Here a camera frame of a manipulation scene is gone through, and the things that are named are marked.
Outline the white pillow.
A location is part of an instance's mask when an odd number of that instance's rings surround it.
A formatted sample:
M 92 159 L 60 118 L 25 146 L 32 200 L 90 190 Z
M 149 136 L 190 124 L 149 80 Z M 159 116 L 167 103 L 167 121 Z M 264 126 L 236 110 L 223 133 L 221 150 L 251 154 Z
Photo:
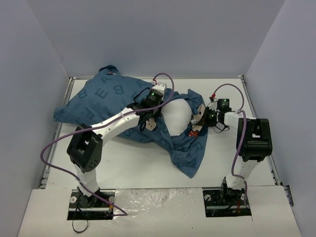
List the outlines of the white pillow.
M 163 119 L 171 137 L 181 135 L 191 121 L 192 110 L 185 99 L 176 99 L 162 110 Z

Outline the blue cartoon letter pillowcase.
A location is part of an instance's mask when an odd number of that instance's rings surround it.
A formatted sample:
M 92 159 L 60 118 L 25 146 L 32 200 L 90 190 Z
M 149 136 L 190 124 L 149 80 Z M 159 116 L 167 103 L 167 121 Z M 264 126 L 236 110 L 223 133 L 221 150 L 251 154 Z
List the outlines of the blue cartoon letter pillowcase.
M 70 124 L 93 125 L 100 123 L 121 112 L 133 101 L 133 97 L 152 84 L 141 79 L 122 76 L 112 65 L 105 66 L 65 105 L 55 109 L 53 119 Z M 144 90 L 140 95 L 147 95 Z M 171 101 L 185 99 L 192 110 L 192 119 L 199 119 L 204 112 L 205 103 L 202 96 L 188 89 L 180 94 L 166 89 L 165 96 Z M 170 154 L 172 163 L 189 178 L 197 173 L 205 153 L 208 129 L 203 126 L 188 124 L 187 129 L 179 136 L 171 137 L 165 125 L 163 115 L 155 119 L 157 128 L 154 131 L 135 127 L 121 133 L 125 139 L 141 143 L 154 142 Z

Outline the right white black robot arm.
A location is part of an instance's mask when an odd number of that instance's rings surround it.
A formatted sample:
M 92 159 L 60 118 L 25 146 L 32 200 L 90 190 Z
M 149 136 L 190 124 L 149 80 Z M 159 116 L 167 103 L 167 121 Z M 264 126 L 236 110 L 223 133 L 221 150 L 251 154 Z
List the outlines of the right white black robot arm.
M 236 154 L 231 172 L 221 184 L 220 201 L 232 203 L 237 195 L 245 193 L 247 179 L 253 169 L 270 156 L 273 150 L 270 123 L 266 118 L 247 117 L 245 111 L 232 111 L 229 99 L 218 99 L 217 108 L 205 108 L 200 125 L 215 127 L 222 124 L 224 128 L 237 131 Z

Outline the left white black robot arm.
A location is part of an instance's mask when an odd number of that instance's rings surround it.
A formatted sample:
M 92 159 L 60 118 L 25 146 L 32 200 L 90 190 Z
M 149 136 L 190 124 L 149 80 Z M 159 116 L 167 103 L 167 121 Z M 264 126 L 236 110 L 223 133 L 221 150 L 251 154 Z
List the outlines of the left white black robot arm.
M 140 103 L 134 101 L 120 113 L 91 125 L 94 128 L 92 131 L 73 135 L 67 154 L 83 184 L 78 189 L 82 193 L 81 200 L 87 206 L 95 206 L 99 202 L 100 188 L 96 179 L 96 167 L 101 162 L 103 146 L 130 128 L 139 127 L 140 131 L 156 130 L 155 119 L 161 116 L 161 108 L 153 107 L 163 103 L 165 91 L 166 84 L 159 83 L 150 89 Z

